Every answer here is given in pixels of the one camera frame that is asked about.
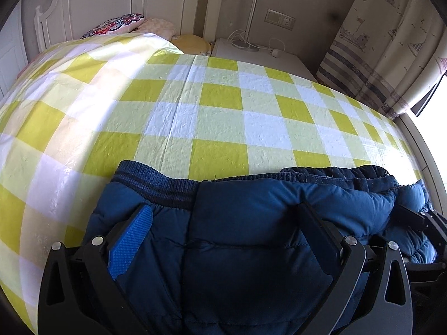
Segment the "blue quilted puffer jacket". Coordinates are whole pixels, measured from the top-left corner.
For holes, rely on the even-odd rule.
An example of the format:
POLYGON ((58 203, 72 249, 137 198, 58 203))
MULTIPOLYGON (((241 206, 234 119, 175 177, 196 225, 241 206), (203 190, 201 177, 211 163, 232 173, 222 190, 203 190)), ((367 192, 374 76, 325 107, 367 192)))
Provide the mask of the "blue quilted puffer jacket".
POLYGON ((380 235, 410 262, 436 258, 424 234, 391 219, 397 205, 432 207, 423 182, 400 185, 373 165, 194 181, 123 161, 84 239, 108 235, 140 205, 151 207, 151 229, 116 279, 150 334, 293 334, 332 281, 300 230, 301 202, 361 243, 380 235))

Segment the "yellow white checkered quilt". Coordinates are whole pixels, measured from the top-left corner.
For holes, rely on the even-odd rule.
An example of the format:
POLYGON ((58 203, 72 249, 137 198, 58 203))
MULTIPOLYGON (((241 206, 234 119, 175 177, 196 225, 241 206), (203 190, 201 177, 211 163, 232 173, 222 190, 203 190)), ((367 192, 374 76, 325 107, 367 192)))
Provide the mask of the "yellow white checkered quilt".
POLYGON ((154 35, 57 44, 1 95, 1 288, 32 332, 50 246, 80 243, 123 160, 199 181, 365 164, 420 178, 396 124, 313 80, 154 35))

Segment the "dark framed window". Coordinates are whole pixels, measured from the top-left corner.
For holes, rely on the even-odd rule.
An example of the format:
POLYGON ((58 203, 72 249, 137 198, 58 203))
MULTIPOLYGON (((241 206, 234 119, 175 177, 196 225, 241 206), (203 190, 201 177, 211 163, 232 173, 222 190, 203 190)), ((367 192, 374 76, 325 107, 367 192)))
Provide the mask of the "dark framed window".
POLYGON ((442 77, 439 79, 439 81, 435 84, 435 86, 433 86, 433 88, 431 88, 429 90, 428 93, 426 93, 423 98, 421 98, 412 108, 411 111, 415 116, 419 116, 422 111, 424 110, 424 108, 428 105, 428 103, 430 102, 431 98, 433 97, 433 95, 435 94, 436 90, 438 89, 438 87, 441 85, 442 82, 446 81, 446 74, 444 73, 442 75, 442 77))

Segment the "white bedside table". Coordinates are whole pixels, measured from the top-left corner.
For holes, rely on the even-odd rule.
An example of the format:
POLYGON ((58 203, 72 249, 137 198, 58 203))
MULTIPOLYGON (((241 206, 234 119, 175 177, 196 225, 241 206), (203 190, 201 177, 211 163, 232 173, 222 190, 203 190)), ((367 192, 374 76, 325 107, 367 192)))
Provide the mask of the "white bedside table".
POLYGON ((248 49, 239 49, 233 46, 230 40, 220 38, 215 42, 212 56, 282 70, 316 82, 315 77, 297 56, 284 51, 280 51, 275 58, 270 50, 249 51, 248 49))

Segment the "patterned striped curtain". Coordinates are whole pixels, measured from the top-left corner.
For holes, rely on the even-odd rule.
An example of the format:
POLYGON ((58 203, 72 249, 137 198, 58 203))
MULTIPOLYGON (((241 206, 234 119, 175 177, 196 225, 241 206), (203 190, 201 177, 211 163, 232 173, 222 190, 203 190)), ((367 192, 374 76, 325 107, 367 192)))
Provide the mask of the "patterned striped curtain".
POLYGON ((446 25, 430 0, 354 0, 318 81, 395 119, 446 73, 446 25))

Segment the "white slim desk lamp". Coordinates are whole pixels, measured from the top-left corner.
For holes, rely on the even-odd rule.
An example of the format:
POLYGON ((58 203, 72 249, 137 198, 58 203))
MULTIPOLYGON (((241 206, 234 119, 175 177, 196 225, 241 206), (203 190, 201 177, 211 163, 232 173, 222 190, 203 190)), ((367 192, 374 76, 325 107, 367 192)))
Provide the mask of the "white slim desk lamp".
POLYGON ((251 0, 249 16, 246 21, 244 30, 238 30, 231 34, 230 41, 233 47, 245 51, 257 52, 260 50, 259 46, 250 41, 251 26, 253 23, 255 9, 258 0, 251 0))

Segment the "yellow pillow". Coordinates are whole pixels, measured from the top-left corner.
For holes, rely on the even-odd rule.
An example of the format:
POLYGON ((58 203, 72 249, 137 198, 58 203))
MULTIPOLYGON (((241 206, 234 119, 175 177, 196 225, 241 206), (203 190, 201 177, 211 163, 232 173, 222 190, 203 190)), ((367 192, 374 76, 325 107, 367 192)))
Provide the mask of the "yellow pillow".
POLYGON ((212 52, 212 47, 206 40, 193 34, 174 36, 171 42, 184 54, 209 56, 212 52))

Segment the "white wardrobe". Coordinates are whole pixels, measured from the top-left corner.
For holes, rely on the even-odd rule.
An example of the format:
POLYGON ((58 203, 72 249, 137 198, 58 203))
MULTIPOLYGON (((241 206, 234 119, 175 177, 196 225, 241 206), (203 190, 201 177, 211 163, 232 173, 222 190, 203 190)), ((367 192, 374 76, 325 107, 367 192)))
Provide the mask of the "white wardrobe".
POLYGON ((4 97, 17 76, 28 64, 23 43, 21 20, 22 1, 20 0, 10 13, 0 33, 0 89, 4 97))

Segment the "colourful patterned pillow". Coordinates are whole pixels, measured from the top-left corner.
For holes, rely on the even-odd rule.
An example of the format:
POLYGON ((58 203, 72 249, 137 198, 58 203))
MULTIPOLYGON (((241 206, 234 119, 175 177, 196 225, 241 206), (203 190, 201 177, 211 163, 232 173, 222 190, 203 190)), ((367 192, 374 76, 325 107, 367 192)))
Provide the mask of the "colourful patterned pillow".
POLYGON ((145 20, 144 15, 130 13, 120 17, 114 17, 99 24, 81 36, 86 39, 95 35, 116 35, 130 33, 139 27, 145 20))

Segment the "peach checkered pillow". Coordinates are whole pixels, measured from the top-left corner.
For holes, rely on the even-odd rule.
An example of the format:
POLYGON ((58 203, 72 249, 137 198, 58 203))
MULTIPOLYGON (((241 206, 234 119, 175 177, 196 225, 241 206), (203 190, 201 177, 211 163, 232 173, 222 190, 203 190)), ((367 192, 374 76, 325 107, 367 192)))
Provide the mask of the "peach checkered pillow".
POLYGON ((145 19, 142 24, 135 28, 133 33, 153 33, 170 41, 177 35, 177 29, 172 22, 161 18, 150 17, 145 19))

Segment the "white wooden headboard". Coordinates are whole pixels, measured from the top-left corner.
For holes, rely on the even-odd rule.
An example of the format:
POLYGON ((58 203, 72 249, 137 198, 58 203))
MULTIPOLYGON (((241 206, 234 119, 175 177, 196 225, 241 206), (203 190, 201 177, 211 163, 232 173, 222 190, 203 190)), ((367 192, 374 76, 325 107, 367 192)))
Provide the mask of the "white wooden headboard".
POLYGON ((199 36, 215 39, 222 0, 51 0, 49 8, 35 9, 35 34, 38 49, 79 39, 81 35, 112 17, 140 13, 175 25, 181 35, 193 34, 201 24, 199 36))

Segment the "wall socket panel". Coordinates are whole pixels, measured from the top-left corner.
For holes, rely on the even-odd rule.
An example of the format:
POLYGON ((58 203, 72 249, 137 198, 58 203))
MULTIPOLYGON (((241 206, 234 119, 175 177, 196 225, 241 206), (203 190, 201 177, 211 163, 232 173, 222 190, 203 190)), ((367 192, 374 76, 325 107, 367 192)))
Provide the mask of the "wall socket panel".
POLYGON ((294 28, 296 19, 284 13, 268 9, 265 15, 264 21, 272 25, 282 27, 287 30, 292 30, 294 28))

